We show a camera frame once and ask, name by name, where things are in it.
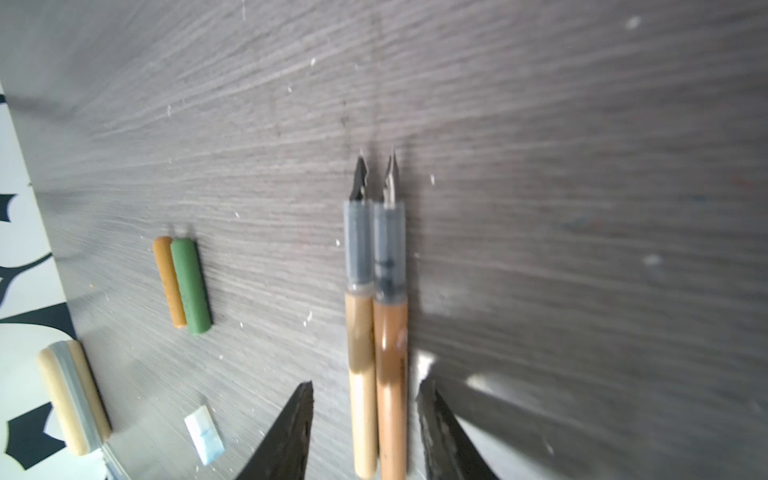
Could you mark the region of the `tan pen brown cap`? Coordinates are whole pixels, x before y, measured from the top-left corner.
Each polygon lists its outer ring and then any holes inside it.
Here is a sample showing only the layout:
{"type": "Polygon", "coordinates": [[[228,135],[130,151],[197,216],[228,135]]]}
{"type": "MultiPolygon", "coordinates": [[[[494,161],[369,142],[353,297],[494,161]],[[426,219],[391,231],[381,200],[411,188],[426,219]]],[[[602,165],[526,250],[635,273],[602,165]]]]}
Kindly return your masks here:
{"type": "Polygon", "coordinates": [[[389,157],[383,199],[373,209],[374,332],[378,429],[383,479],[407,473],[408,300],[405,207],[398,195],[396,153],[389,157]]]}

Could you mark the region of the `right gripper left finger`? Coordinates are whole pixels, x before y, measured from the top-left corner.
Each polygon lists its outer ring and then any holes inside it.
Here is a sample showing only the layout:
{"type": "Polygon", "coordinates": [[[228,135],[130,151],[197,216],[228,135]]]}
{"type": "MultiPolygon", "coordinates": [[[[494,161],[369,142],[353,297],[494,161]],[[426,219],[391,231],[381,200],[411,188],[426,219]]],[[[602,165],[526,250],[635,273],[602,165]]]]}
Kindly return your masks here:
{"type": "Polygon", "coordinates": [[[313,413],[313,384],[300,383],[236,479],[304,479],[313,413]]]}

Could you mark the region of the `beige sponge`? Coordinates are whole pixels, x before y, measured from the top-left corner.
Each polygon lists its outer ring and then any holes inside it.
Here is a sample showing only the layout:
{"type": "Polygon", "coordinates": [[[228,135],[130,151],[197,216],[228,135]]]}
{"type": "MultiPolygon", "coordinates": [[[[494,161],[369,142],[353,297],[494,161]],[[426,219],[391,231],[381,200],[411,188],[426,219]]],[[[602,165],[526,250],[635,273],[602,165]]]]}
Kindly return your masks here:
{"type": "Polygon", "coordinates": [[[100,449],[112,429],[82,345],[55,342],[38,353],[37,363],[66,447],[76,456],[100,449]]]}

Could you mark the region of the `beige fountain pen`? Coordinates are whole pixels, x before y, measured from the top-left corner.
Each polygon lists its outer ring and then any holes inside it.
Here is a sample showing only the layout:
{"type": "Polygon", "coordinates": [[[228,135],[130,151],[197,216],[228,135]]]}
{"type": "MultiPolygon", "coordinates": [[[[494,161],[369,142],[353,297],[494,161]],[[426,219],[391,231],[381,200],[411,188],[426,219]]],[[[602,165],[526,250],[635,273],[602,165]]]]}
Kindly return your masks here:
{"type": "Polygon", "coordinates": [[[367,175],[364,157],[359,155],[351,193],[343,205],[350,416],[354,470],[360,479],[373,478],[378,462],[374,278],[367,175]]]}

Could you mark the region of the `green pen cap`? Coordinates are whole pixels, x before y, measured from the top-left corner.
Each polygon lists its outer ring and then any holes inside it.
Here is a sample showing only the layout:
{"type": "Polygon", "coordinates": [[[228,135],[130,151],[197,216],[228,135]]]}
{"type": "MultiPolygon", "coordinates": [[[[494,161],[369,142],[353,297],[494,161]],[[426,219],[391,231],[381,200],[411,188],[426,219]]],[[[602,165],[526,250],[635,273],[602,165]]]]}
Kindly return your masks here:
{"type": "Polygon", "coordinates": [[[211,328],[212,318],[197,245],[190,238],[176,238],[171,254],[188,331],[200,336],[211,328]]]}

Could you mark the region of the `clear blue marker cap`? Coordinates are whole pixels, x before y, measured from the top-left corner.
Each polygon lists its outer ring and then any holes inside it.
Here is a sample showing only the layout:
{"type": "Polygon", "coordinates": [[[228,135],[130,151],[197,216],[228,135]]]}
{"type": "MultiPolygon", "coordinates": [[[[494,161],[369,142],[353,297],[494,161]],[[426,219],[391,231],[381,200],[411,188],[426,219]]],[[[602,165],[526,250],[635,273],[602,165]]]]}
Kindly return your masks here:
{"type": "Polygon", "coordinates": [[[186,416],[184,423],[204,466],[210,465],[224,453],[222,438],[206,405],[186,416]]]}

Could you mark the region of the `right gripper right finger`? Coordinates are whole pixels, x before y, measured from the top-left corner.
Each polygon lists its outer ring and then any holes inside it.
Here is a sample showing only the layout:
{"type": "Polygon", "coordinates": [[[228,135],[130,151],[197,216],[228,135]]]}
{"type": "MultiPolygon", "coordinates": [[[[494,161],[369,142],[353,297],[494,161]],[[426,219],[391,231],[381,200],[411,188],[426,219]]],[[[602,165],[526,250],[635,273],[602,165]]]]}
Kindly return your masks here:
{"type": "Polygon", "coordinates": [[[498,480],[437,390],[433,379],[421,382],[416,404],[428,479],[498,480]]]}

